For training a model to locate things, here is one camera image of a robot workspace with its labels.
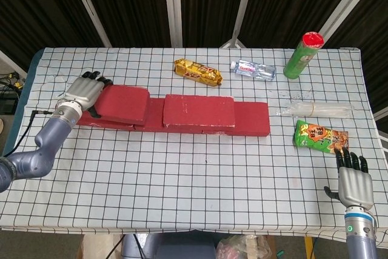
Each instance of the bottle label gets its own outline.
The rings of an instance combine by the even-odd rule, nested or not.
[[[249,65],[245,65],[245,64],[239,65],[238,68],[239,68],[239,70],[241,70],[241,71],[247,71],[247,72],[254,72],[254,71],[255,71],[254,68],[252,68],[252,67],[249,66]]]
[[[307,65],[308,62],[314,57],[314,55],[309,55],[309,56],[302,56],[297,64],[295,65],[295,68],[298,70],[303,70],[305,66]]]

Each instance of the table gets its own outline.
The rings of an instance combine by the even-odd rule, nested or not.
[[[76,127],[40,179],[14,181],[0,194],[0,226],[37,232],[157,232],[201,229],[231,233],[310,235],[344,240],[345,208],[323,187],[338,188],[332,154],[293,146],[297,118],[279,116],[291,101],[350,101],[349,119],[306,118],[347,130],[350,148],[369,163],[379,222],[377,242],[388,247],[388,171],[370,111],[358,49],[320,50],[297,80],[283,67],[291,49],[46,48],[34,57],[7,150],[32,109],[53,109],[82,72],[99,70],[115,84],[168,93],[233,96],[269,105],[267,137],[142,133]],[[183,79],[179,58],[218,68],[220,87]],[[230,73],[252,60],[277,69],[276,81]],[[20,150],[48,117],[36,117]]]

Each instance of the green snack bag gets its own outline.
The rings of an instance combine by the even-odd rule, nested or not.
[[[296,147],[309,147],[325,153],[334,153],[334,149],[349,147],[347,132],[327,129],[301,120],[296,122],[293,139]]]

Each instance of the robotic arm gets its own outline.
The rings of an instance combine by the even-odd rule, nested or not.
[[[338,167],[338,193],[325,186],[325,193],[346,207],[346,244],[350,259],[377,259],[376,221],[369,209],[374,205],[372,177],[364,157],[343,148],[335,149]]]
[[[99,117],[94,103],[111,80],[100,77],[98,71],[86,72],[78,77],[56,105],[51,118],[35,136],[39,147],[31,152],[10,152],[0,157],[0,192],[5,191],[13,180],[46,176],[53,168],[57,151],[72,131],[82,112],[89,110]]]

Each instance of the green chip can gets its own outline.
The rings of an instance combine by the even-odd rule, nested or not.
[[[323,37],[319,33],[305,33],[285,66],[283,74],[288,79],[297,79],[323,44]]]

